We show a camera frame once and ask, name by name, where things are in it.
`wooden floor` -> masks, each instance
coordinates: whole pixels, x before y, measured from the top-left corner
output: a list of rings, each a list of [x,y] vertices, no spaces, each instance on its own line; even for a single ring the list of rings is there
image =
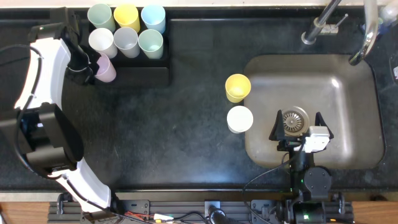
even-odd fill
[[[7,224],[47,222],[48,202],[0,203]],[[354,202],[355,223],[398,223],[398,202]]]

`yellow cup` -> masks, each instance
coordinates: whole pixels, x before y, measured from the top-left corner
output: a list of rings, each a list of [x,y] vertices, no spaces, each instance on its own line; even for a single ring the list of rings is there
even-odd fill
[[[242,74],[231,75],[225,82],[225,90],[229,101],[239,103],[250,93],[250,80]]]
[[[130,27],[136,32],[139,32],[139,16],[138,10],[133,4],[123,4],[116,7],[113,12],[113,17],[120,27]]]

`sink basin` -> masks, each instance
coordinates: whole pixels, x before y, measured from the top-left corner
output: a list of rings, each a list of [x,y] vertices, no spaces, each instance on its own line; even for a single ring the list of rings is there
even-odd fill
[[[330,169],[366,169],[384,155],[376,86],[366,62],[348,63],[349,55],[262,55],[244,69],[251,92],[244,105],[254,116],[246,132],[246,151],[258,165],[274,167],[285,152],[268,140],[278,110],[285,132],[297,135],[315,124],[321,112],[335,138],[314,154],[315,164]]]

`cup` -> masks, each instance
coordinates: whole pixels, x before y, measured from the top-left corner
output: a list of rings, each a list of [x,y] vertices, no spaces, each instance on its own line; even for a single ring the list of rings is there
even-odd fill
[[[156,30],[144,30],[138,37],[139,47],[150,59],[159,59],[163,55],[163,37]]]
[[[154,29],[161,34],[166,30],[166,12],[162,6],[145,6],[141,11],[141,18],[148,29]]]
[[[251,89],[250,80],[242,74],[231,75],[225,82],[226,97],[232,103],[239,103]]]
[[[113,12],[113,17],[120,27],[130,27],[137,33],[139,32],[140,25],[138,10],[133,4],[123,4],[116,7]]]
[[[97,75],[94,77],[101,80],[102,82],[111,82],[116,78],[116,70],[114,69],[112,62],[109,60],[106,54],[100,52],[101,57],[98,59],[97,64],[99,66]]]
[[[115,25],[111,8],[106,4],[95,4],[87,12],[88,20],[97,28],[107,28],[114,32]]]
[[[130,27],[122,27],[113,35],[113,42],[118,49],[128,58],[139,55],[138,34]]]
[[[244,106],[234,106],[226,116],[228,128],[235,134],[249,130],[253,125],[253,114]]]
[[[118,49],[113,43],[113,34],[106,28],[98,28],[91,32],[88,43],[94,50],[106,54],[109,58],[114,58],[118,54]]]

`sink drain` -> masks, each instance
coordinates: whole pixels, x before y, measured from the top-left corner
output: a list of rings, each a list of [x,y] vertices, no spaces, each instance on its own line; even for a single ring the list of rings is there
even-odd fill
[[[308,129],[310,118],[308,114],[298,106],[283,110],[282,116],[286,134],[299,136]]]

